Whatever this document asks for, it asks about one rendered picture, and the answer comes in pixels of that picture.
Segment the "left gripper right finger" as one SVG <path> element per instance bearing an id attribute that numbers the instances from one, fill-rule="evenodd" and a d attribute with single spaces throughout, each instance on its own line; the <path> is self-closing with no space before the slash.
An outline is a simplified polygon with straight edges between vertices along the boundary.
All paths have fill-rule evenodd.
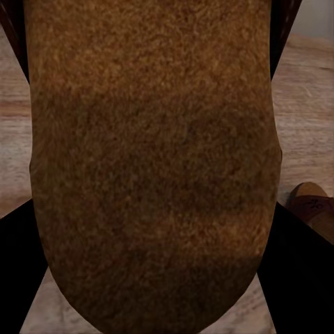
<path id="1" fill-rule="evenodd" d="M 278 202 L 257 275 L 277 334 L 334 334 L 334 245 Z"/>

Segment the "sandal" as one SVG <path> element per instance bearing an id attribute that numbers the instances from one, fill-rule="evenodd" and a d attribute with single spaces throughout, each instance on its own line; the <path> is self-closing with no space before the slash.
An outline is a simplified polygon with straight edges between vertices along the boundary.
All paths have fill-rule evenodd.
<path id="1" fill-rule="evenodd" d="M 301 2 L 0 0 L 42 249 L 103 334 L 199 334 L 253 281 L 283 160 L 271 81 Z"/>
<path id="2" fill-rule="evenodd" d="M 334 197 L 314 182 L 299 184 L 287 197 L 285 208 L 334 245 Z"/>

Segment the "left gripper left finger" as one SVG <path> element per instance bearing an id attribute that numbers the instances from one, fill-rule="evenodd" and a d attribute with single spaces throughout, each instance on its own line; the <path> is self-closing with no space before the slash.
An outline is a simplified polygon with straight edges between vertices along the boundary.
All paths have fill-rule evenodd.
<path id="1" fill-rule="evenodd" d="M 47 267 L 30 199 L 0 219 L 0 334 L 19 334 Z"/>

